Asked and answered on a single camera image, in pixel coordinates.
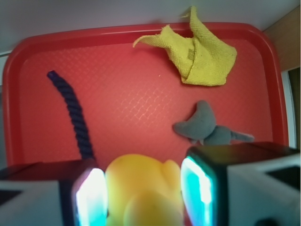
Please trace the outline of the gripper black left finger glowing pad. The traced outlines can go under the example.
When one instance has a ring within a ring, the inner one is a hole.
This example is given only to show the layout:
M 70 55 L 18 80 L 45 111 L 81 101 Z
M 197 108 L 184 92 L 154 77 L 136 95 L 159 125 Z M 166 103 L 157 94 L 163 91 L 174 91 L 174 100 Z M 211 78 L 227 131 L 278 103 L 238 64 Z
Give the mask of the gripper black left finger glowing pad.
M 96 161 L 38 162 L 0 171 L 2 226 L 104 226 L 108 191 Z

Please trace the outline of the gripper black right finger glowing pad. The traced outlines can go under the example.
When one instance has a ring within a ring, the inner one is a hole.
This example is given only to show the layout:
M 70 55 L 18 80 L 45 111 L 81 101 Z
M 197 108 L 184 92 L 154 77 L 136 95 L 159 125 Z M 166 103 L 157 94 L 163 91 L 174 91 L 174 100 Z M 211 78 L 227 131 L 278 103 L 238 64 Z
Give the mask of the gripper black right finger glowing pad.
M 301 153 L 271 142 L 193 146 L 181 165 L 194 226 L 298 226 Z

